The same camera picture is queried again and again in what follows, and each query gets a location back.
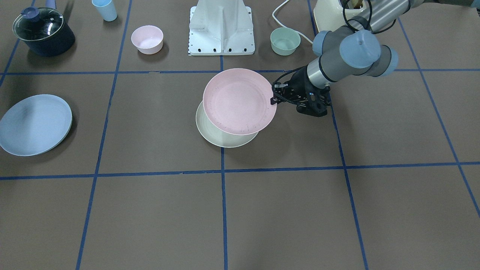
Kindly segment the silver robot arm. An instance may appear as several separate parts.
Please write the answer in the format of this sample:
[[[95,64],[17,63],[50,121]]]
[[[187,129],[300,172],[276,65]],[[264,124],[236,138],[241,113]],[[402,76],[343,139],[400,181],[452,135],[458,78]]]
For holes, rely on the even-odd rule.
[[[312,43],[317,55],[307,66],[292,70],[292,77],[271,86],[272,105],[287,102],[301,113],[322,114],[329,106],[330,85],[350,75],[380,77],[397,67],[398,54],[381,45],[377,34],[392,27],[396,19],[423,0],[380,0],[347,19],[334,31],[319,32]]]

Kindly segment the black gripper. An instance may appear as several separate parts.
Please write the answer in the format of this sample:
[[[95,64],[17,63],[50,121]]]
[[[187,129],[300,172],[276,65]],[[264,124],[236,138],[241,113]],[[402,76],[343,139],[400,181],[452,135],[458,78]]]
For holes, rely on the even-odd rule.
[[[273,97],[270,99],[271,105],[287,102],[297,105],[294,98],[299,96],[298,102],[304,104],[330,104],[329,82],[323,81],[323,74],[319,72],[319,79],[314,71],[309,75],[307,67],[301,67],[295,70],[287,84],[273,83],[271,90]]]

